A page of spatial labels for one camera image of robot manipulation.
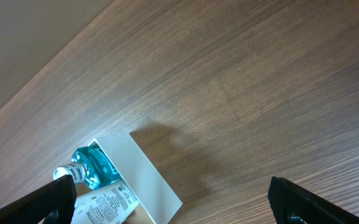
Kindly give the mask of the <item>blue mouthwash bottle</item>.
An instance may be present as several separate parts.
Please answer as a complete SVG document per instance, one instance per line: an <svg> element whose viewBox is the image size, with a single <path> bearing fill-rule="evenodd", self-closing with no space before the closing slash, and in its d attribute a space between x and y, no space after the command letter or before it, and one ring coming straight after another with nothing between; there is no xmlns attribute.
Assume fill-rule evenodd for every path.
<svg viewBox="0 0 359 224"><path fill-rule="evenodd" d="M72 155L71 163L58 166L54 180L70 175L75 184L85 184L92 190L100 189L121 178L107 155L99 147L81 147Z"/></svg>

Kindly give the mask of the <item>white conditioner tube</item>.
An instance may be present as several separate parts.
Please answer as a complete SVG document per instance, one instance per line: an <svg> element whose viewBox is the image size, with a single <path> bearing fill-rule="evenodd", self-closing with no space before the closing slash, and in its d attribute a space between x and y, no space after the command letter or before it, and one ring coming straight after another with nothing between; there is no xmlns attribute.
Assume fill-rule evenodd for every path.
<svg viewBox="0 0 359 224"><path fill-rule="evenodd" d="M121 224L139 201L123 180L79 196L71 224Z"/></svg>

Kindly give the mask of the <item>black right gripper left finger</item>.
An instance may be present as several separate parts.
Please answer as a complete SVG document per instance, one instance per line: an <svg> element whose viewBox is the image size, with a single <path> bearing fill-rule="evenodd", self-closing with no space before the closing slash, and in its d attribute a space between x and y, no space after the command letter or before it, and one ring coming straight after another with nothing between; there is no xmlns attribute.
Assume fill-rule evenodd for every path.
<svg viewBox="0 0 359 224"><path fill-rule="evenodd" d="M0 224L70 224L77 191L71 175L64 175L0 208Z"/></svg>

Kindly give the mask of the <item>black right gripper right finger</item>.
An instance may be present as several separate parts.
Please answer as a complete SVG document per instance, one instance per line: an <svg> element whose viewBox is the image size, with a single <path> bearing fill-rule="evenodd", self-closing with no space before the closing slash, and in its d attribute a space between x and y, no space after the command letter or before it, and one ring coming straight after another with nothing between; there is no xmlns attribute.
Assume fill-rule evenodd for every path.
<svg viewBox="0 0 359 224"><path fill-rule="evenodd" d="M359 223L359 217L283 178L272 177L268 200L279 224Z"/></svg>

